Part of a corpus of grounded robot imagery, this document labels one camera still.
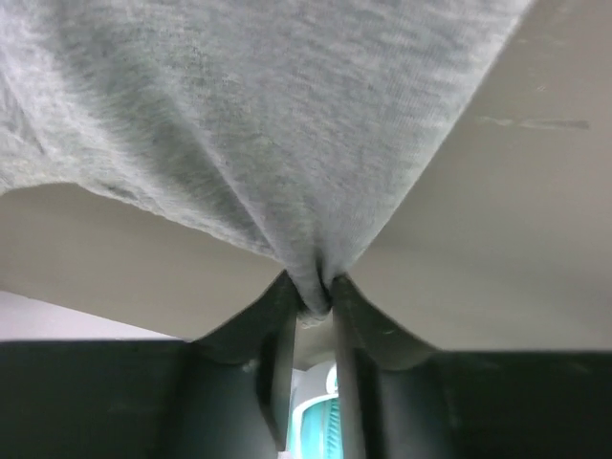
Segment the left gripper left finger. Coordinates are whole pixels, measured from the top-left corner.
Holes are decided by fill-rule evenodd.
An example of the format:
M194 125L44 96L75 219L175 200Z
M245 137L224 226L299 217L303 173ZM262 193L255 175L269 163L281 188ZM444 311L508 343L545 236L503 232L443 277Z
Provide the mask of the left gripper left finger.
M5 458L274 458L286 446L299 296L282 274L194 341L1 346Z

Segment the grey t shirt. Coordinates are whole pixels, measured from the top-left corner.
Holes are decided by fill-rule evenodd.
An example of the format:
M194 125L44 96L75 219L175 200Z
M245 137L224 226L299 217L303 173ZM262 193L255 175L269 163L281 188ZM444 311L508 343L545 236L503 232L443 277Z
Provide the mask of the grey t shirt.
M279 262L370 246L527 1L5 1L1 188L75 184Z

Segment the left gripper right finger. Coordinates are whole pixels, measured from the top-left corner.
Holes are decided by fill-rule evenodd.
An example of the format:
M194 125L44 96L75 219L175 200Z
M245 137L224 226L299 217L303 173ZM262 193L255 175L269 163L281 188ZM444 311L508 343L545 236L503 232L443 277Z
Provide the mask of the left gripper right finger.
M346 276L329 296L348 458L607 458L611 356L444 351Z

